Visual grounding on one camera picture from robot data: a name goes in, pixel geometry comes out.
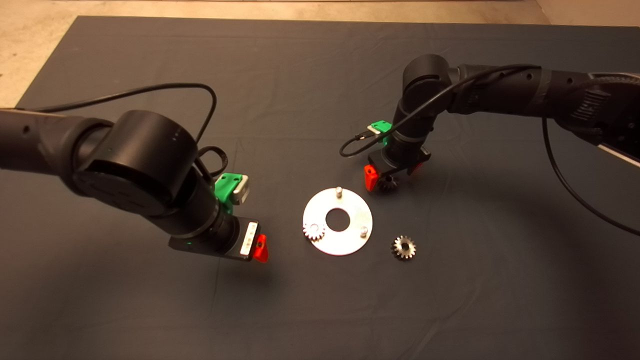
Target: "black cable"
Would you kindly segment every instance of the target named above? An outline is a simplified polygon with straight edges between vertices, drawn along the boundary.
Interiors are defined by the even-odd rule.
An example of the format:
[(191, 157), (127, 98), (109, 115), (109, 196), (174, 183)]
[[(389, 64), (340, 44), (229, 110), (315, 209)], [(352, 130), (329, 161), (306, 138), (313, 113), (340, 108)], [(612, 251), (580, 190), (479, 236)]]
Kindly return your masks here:
[(54, 105), (54, 106), (44, 106), (41, 108), (28, 109), (28, 111), (34, 111), (39, 113), (57, 113), (61, 111), (85, 108), (87, 106), (102, 104), (103, 102), (114, 101), (114, 100), (122, 99), (124, 97), (144, 94), (147, 92), (154, 92), (158, 90), (167, 90), (167, 89), (185, 89), (185, 88), (200, 88), (200, 89), (206, 90), (209, 93), (209, 95), (211, 95), (211, 107), (209, 108), (207, 117), (205, 118), (204, 122), (200, 126), (200, 130), (198, 131), (198, 134), (195, 137), (195, 140), (197, 143), (200, 141), (200, 138), (202, 137), (202, 134), (204, 134), (204, 131), (207, 129), (207, 126), (209, 126), (211, 117), (213, 117), (213, 113), (216, 111), (216, 105), (218, 104), (218, 97), (216, 96), (216, 92), (209, 85), (202, 84), (202, 83), (164, 83), (164, 84), (158, 84), (158, 85), (143, 86), (141, 88), (130, 89), (130, 90), (118, 92), (111, 95), (97, 97), (95, 99), (70, 102), (68, 104), (61, 104), (61, 105)]
[(227, 165), (229, 165), (229, 157), (227, 156), (226, 152), (224, 152), (222, 149), (220, 149), (217, 146), (205, 146), (202, 149), (198, 150), (198, 159), (201, 158), (204, 154), (208, 153), (209, 151), (212, 151), (218, 154), (218, 156), (220, 157), (220, 160), (222, 161), (222, 166), (218, 170), (209, 173), (211, 177), (216, 177), (222, 174), (227, 168)]
[(578, 193), (576, 193), (575, 190), (569, 185), (569, 183), (566, 181), (566, 179), (560, 172), (560, 169), (558, 168), (558, 165), (556, 163), (556, 159), (554, 158), (553, 150), (551, 149), (551, 143), (549, 142), (549, 131), (547, 127), (547, 118), (542, 118), (542, 137), (545, 140), (545, 148), (547, 150), (547, 156), (549, 157), (549, 162), (551, 162), (551, 167), (554, 169), (554, 172), (556, 173), (558, 180), (560, 180), (560, 183), (564, 186), (566, 191), (568, 191), (571, 194), (571, 196), (573, 196), (574, 199), (576, 199), (579, 203), (582, 204), (582, 206), (587, 208), (587, 210), (592, 212), (597, 217), (601, 218), (602, 220), (605, 220), (611, 225), (617, 227), (618, 229), (624, 230), (628, 233), (632, 233), (633, 235), (640, 236), (640, 230), (636, 230), (632, 227), (621, 224), (613, 220), (612, 218), (608, 217), (607, 215), (599, 212), (593, 206), (589, 205), (589, 203), (587, 203), (582, 197), (580, 197), (580, 195), (578, 195)]
[(391, 135), (394, 131), (397, 131), (398, 128), (401, 127), (405, 122), (407, 122), (407, 121), (411, 120), (412, 118), (414, 118), (414, 116), (416, 116), (417, 114), (422, 112), (425, 108), (429, 107), (435, 101), (439, 100), (439, 98), (447, 95), (448, 93), (452, 92), (453, 90), (458, 89), (459, 87), (461, 87), (464, 84), (470, 83), (471, 81), (475, 81), (475, 80), (477, 80), (479, 78), (483, 78), (485, 76), (494, 74), (496, 72), (509, 71), (509, 70), (538, 69), (538, 68), (540, 68), (540, 66), (538, 66), (538, 65), (514, 64), (514, 65), (505, 65), (505, 66), (495, 67), (495, 68), (488, 69), (488, 70), (485, 70), (485, 71), (481, 71), (481, 72), (478, 72), (477, 74), (471, 75), (466, 79), (463, 79), (463, 80), (461, 80), (461, 81), (459, 81), (459, 82), (457, 82), (455, 84), (449, 85), (447, 88), (445, 88), (441, 92), (437, 93), (434, 97), (430, 98), (425, 103), (423, 103), (422, 105), (418, 106), (418, 108), (413, 110), (409, 115), (405, 116), (405, 118), (400, 120), (397, 124), (394, 124), (388, 131), (385, 131), (384, 133), (376, 136), (375, 139), (371, 140), (369, 143), (367, 143), (363, 147), (359, 148), (356, 151), (345, 153), (344, 149), (349, 144), (351, 144), (351, 143), (353, 143), (353, 142), (355, 142), (357, 140), (362, 140), (363, 139), (360, 136), (360, 134), (355, 135), (354, 137), (349, 139), (346, 143), (342, 144), (342, 146), (340, 147), (340, 155), (342, 157), (349, 158), (351, 156), (355, 156), (357, 154), (362, 153), (363, 151), (367, 150), (368, 148), (372, 147), (373, 145), (376, 145), (381, 140), (381, 138), (386, 138), (387, 136)]

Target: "circular metal plate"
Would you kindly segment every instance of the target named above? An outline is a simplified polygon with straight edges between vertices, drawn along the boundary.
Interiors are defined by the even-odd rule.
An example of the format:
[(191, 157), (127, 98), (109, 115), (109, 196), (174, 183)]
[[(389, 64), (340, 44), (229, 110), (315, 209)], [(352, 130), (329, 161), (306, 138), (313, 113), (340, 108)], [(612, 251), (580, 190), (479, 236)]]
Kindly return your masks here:
[[(326, 226), (326, 215), (333, 209), (342, 209), (349, 215), (349, 226), (344, 231), (334, 231)], [(324, 236), (311, 243), (322, 252), (341, 256), (351, 254), (367, 243), (373, 229), (373, 218), (363, 198), (338, 187), (323, 190), (309, 200), (302, 224), (324, 225)]]

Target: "small gear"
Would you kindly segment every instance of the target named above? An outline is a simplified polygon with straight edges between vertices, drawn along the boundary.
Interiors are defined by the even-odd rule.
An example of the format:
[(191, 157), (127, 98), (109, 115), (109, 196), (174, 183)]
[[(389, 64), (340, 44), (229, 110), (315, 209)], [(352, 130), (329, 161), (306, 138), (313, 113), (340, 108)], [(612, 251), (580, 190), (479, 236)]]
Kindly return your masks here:
[(400, 260), (411, 260), (415, 256), (415, 243), (409, 236), (398, 236), (391, 245), (394, 255)]
[(392, 175), (387, 175), (378, 180), (378, 188), (381, 192), (392, 192), (398, 187), (397, 179)]
[(311, 241), (320, 240), (324, 236), (324, 225), (322, 224), (304, 224), (302, 225), (302, 231), (305, 236)]

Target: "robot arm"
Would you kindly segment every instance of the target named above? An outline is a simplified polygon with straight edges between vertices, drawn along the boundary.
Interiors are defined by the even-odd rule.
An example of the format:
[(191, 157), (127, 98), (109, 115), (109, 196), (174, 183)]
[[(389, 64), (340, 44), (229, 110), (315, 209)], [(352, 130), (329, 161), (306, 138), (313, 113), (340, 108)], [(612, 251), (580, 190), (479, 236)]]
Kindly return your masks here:
[(370, 170), (382, 178), (398, 171), (409, 174), (430, 153), (423, 148), (433, 123), (443, 111), (477, 111), (555, 119), (566, 130), (640, 166), (640, 77), (546, 70), (492, 72), (484, 65), (450, 68), (437, 55), (414, 59), (403, 74), (403, 96), (394, 124), (405, 119), (443, 89), (481, 72), (487, 76), (461, 84), (408, 119), (386, 138), (386, 146), (369, 155)]
[(195, 140), (162, 115), (128, 111), (112, 123), (3, 110), (0, 154), (0, 168), (56, 175), (78, 195), (142, 215), (171, 235), (173, 249), (267, 259), (259, 222), (230, 214), (202, 170)]

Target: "floor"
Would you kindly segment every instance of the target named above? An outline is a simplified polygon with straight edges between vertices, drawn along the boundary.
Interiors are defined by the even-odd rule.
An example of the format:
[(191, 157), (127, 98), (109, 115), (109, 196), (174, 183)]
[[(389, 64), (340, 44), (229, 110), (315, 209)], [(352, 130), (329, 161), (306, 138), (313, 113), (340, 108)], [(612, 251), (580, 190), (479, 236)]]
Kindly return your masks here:
[(638, 0), (203, 2), (0, 0), (0, 107), (15, 106), (78, 15), (640, 26)]

